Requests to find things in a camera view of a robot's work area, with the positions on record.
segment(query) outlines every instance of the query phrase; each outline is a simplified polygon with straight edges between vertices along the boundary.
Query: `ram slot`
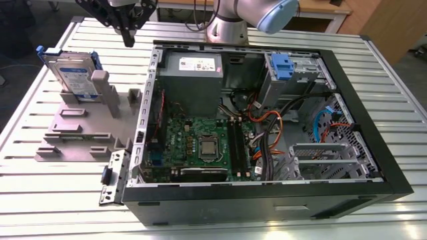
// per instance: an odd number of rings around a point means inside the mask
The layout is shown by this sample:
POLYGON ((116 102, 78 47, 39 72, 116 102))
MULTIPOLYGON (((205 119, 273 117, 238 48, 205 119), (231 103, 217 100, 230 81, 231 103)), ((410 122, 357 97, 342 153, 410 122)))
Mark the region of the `ram slot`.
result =
POLYGON ((245 173, 247 171, 247 152, 246 152, 246 137, 242 130, 242 122, 239 121, 234 127, 234 137, 235 137, 235 146, 238 152, 238 166, 239 172, 245 173))
POLYGON ((229 149, 230 149, 230 159, 231 159, 231 173, 237 175, 241 173, 239 168, 239 157, 237 148, 237 133, 235 133, 235 121, 229 121, 227 123, 227 136, 229 136, 229 149))

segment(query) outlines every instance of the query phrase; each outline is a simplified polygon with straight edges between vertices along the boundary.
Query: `motherboard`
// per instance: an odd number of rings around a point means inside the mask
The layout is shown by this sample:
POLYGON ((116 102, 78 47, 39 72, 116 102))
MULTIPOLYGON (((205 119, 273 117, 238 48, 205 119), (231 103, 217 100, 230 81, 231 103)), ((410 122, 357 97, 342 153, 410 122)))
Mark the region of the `motherboard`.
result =
POLYGON ((250 121, 215 118, 170 118, 164 151, 151 151, 150 179, 155 183, 174 181, 174 175, 213 176, 225 181, 251 181, 249 142, 254 138, 250 121))

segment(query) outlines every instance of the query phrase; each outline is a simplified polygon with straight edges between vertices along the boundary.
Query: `power supply label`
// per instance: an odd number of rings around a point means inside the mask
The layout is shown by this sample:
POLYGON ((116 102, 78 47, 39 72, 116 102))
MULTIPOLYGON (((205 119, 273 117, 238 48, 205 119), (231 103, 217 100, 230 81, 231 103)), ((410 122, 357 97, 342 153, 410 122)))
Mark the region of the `power supply label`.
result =
POLYGON ((86 68, 59 68, 67 86, 80 101, 91 102, 99 96, 94 83, 90 81, 90 72, 86 68))
POLYGON ((179 70, 215 72, 215 58, 182 57, 179 59, 179 70))

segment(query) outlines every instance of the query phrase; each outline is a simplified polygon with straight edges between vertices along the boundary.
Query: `green motherboard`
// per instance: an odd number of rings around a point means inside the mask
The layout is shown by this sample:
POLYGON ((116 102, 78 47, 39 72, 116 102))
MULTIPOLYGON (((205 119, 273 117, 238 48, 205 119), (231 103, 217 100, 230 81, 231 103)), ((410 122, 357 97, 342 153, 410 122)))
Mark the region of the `green motherboard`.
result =
MULTIPOLYGON (((171 168, 222 168, 229 170, 227 181, 251 181, 250 150, 246 151, 247 171, 233 174, 233 159, 229 139, 229 122, 213 118, 170 118, 167 121, 166 149, 162 163, 152 168, 154 182, 169 182, 171 168)), ((254 133, 254 124, 242 122, 243 139, 254 133)))

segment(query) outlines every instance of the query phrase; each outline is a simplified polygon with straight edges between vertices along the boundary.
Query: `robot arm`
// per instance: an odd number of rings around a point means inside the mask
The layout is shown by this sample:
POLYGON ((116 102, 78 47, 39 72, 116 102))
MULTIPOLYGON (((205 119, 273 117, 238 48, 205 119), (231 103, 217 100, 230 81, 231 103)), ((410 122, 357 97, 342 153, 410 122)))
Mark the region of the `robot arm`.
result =
MULTIPOLYGON (((135 44, 136 30, 156 10, 158 0, 75 0, 106 26, 122 34, 127 47, 135 44)), ((246 44, 247 22, 267 34, 277 33, 290 22, 298 0, 215 0, 206 40, 214 43, 246 44)))
POLYGON ((135 44, 136 30, 143 27, 156 10, 158 2, 152 0, 75 0, 83 9, 106 26, 112 26, 122 35, 124 45, 135 44))
POLYGON ((275 34, 290 22, 298 0, 217 0, 217 18, 207 27, 206 38, 213 43, 247 44, 247 22, 266 34, 275 34))

